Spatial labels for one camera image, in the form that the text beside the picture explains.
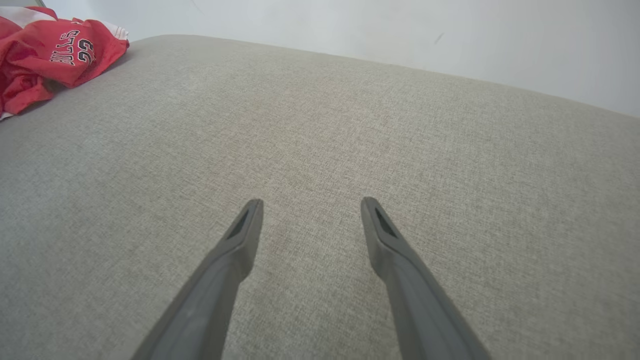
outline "white wall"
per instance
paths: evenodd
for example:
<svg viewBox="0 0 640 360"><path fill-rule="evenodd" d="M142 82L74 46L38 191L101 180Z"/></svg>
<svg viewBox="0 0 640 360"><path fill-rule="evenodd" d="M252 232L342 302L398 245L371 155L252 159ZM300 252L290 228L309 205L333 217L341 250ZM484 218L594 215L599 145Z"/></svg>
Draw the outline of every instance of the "white wall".
<svg viewBox="0 0 640 360"><path fill-rule="evenodd" d="M131 40L185 33L280 45L483 79L640 117L639 0L73 2L123 26Z"/></svg>

